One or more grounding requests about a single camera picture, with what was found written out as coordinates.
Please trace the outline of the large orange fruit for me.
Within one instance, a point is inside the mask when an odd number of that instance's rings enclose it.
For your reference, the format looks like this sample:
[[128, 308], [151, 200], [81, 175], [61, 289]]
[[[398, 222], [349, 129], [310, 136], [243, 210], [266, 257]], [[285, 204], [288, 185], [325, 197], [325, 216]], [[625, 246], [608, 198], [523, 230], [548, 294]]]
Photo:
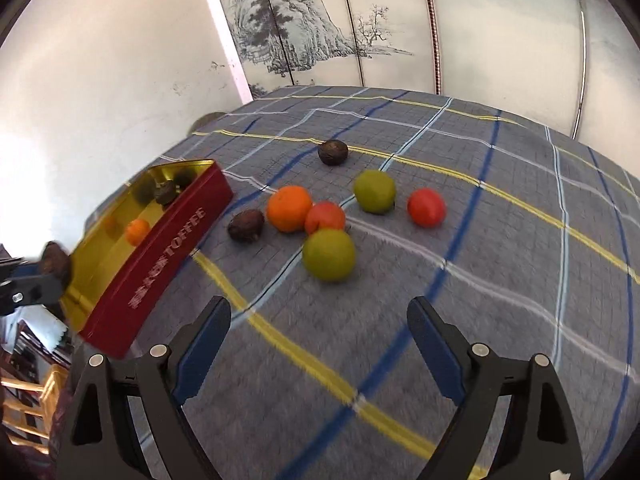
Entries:
[[311, 207], [312, 199], [306, 188], [288, 185], [270, 196], [266, 216], [278, 231], [294, 233], [305, 229], [306, 217]]

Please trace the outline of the wooden shelf furniture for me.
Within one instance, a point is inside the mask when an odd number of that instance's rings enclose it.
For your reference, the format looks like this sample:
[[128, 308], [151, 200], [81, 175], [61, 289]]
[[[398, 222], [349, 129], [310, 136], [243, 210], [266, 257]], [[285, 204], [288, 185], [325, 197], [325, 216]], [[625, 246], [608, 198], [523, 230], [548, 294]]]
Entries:
[[9, 442], [38, 474], [53, 474], [74, 351], [70, 328], [43, 306], [1, 319], [1, 408]]

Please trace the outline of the red gold toffee tin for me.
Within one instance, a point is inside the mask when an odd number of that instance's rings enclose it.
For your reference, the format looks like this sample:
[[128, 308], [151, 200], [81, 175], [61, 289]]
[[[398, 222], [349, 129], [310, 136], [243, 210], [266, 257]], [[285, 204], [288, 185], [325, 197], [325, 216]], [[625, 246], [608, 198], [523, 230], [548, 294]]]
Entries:
[[[174, 180], [179, 195], [163, 208], [157, 183]], [[126, 356], [146, 318], [233, 197], [211, 159], [166, 162], [145, 169], [107, 203], [86, 229], [70, 260], [73, 278], [61, 299], [72, 329], [111, 358]], [[141, 218], [151, 231], [134, 247], [127, 224]]]

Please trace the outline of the red fruit right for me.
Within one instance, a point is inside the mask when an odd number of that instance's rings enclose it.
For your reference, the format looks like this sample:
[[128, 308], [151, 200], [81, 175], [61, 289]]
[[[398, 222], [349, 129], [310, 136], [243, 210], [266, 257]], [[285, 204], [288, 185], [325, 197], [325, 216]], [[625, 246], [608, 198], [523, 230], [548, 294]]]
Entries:
[[411, 220], [422, 228], [437, 228], [444, 222], [447, 206], [436, 191], [431, 188], [418, 188], [408, 199], [408, 214]]

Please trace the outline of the red-orange fruit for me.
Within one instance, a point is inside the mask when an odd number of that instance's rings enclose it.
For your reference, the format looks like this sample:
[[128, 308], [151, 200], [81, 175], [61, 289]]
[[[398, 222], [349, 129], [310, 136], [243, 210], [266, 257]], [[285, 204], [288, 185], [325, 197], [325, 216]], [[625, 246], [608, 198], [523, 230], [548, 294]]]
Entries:
[[306, 215], [305, 232], [314, 234], [318, 230], [344, 230], [346, 226], [346, 214], [336, 203], [324, 200], [314, 204]]

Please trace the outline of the small orange in tin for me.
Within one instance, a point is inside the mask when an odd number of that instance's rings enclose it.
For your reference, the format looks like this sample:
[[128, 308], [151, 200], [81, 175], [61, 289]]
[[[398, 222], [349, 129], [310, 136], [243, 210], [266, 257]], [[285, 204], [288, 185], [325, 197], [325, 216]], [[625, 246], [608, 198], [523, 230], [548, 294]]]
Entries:
[[138, 247], [151, 231], [151, 225], [144, 219], [131, 220], [125, 229], [125, 240], [128, 244]]

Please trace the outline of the dark brown fruit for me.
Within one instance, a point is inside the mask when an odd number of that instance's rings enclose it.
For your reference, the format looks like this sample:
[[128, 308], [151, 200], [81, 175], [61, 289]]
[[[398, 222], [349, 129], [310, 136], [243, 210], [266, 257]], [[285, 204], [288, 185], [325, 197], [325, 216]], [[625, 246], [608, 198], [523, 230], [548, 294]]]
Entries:
[[348, 159], [349, 148], [337, 139], [327, 140], [318, 146], [318, 156], [326, 166], [338, 166]]
[[72, 260], [66, 250], [57, 242], [47, 242], [40, 259], [43, 274], [53, 274], [64, 287], [72, 280]]
[[264, 225], [265, 217], [259, 209], [247, 209], [231, 219], [227, 232], [236, 242], [254, 243], [262, 236]]
[[178, 197], [179, 189], [174, 180], [157, 183], [154, 188], [154, 200], [163, 208], [170, 206]]

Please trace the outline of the grey plaid tablecloth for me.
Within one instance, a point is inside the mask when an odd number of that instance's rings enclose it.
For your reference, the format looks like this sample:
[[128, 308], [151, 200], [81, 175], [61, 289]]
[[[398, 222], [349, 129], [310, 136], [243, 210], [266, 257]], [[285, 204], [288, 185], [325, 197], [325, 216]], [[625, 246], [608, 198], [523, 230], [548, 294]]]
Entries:
[[[326, 166], [318, 146], [348, 145]], [[354, 272], [324, 284], [304, 236], [267, 226], [254, 243], [219, 219], [134, 342], [168, 341], [216, 295], [233, 320], [200, 393], [198, 442], [226, 479], [412, 479], [454, 414], [406, 327], [425, 296], [470, 341], [502, 356], [546, 354], [574, 416], [585, 473], [601, 479], [639, 422], [639, 179], [590, 146], [491, 107], [408, 90], [281, 89], [156, 156], [210, 158], [232, 214], [287, 185], [346, 210]], [[363, 211], [364, 170], [396, 200]], [[444, 199], [437, 228], [407, 209]]]

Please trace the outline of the dark brown fruit in tin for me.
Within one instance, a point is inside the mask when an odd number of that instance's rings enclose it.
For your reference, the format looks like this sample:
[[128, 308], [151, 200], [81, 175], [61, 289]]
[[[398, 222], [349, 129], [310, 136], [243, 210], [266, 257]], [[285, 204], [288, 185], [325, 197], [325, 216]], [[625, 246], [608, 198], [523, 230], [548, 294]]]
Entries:
[[179, 189], [174, 180], [157, 183], [154, 188], [154, 200], [163, 208], [170, 206], [178, 197]]

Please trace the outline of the painted folding screen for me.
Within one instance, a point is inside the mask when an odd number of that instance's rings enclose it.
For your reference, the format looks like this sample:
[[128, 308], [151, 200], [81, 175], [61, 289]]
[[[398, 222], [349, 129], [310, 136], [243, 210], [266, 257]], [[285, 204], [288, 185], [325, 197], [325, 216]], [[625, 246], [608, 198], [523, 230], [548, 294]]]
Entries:
[[498, 106], [600, 148], [639, 136], [608, 0], [220, 0], [250, 88], [353, 84]]

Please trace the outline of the green fruit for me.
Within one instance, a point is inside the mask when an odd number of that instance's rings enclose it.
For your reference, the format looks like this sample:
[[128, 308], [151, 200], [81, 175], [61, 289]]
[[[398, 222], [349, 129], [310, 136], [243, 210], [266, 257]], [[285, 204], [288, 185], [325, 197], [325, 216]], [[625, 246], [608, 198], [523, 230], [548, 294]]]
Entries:
[[345, 281], [355, 269], [356, 257], [355, 244], [343, 230], [320, 229], [303, 244], [305, 269], [325, 283]]
[[359, 207], [369, 214], [386, 214], [395, 205], [395, 180], [381, 170], [364, 170], [358, 174], [352, 192]]

